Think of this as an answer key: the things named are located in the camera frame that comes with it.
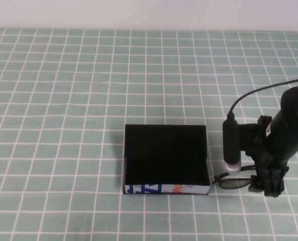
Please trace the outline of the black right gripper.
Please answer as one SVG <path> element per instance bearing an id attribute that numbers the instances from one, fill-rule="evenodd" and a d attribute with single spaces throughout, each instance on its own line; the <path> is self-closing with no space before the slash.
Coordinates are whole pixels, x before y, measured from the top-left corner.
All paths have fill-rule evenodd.
<path id="1" fill-rule="evenodd" d="M 264 195 L 277 198 L 284 191 L 284 176 L 288 172 L 287 165 L 290 154 L 287 148 L 275 147 L 275 143 L 265 135 L 252 135 L 244 138 L 244 151 L 254 161 L 257 175 L 251 175 L 249 192 L 262 192 Z"/>

